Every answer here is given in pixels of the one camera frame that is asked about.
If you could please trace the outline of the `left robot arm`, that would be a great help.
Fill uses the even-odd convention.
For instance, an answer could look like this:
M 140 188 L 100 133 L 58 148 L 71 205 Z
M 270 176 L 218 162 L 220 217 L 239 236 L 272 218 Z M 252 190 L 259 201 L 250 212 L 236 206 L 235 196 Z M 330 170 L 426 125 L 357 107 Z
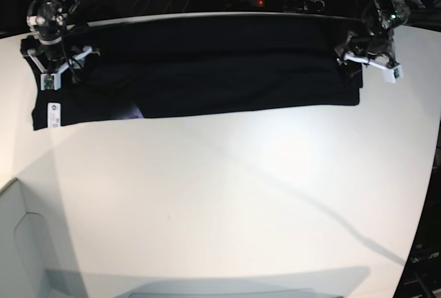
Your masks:
M 410 8 L 405 0 L 355 0 L 356 20 L 365 31 L 348 30 L 345 40 L 335 47 L 339 65 L 350 61 L 373 66 L 382 70 L 396 70 L 394 30 L 405 24 Z

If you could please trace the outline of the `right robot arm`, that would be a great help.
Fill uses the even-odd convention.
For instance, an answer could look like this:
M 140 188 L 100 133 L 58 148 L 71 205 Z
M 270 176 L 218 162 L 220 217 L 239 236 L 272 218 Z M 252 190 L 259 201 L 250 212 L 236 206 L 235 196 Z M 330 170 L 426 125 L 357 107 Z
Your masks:
M 42 91 L 59 90 L 62 76 L 70 72 L 73 83 L 80 82 L 78 73 L 90 55 L 100 55 L 98 48 L 83 46 L 70 52 L 65 45 L 69 35 L 68 20 L 79 7 L 80 0 L 37 0 L 27 12 L 30 35 L 21 40 L 21 55 L 34 70 Z

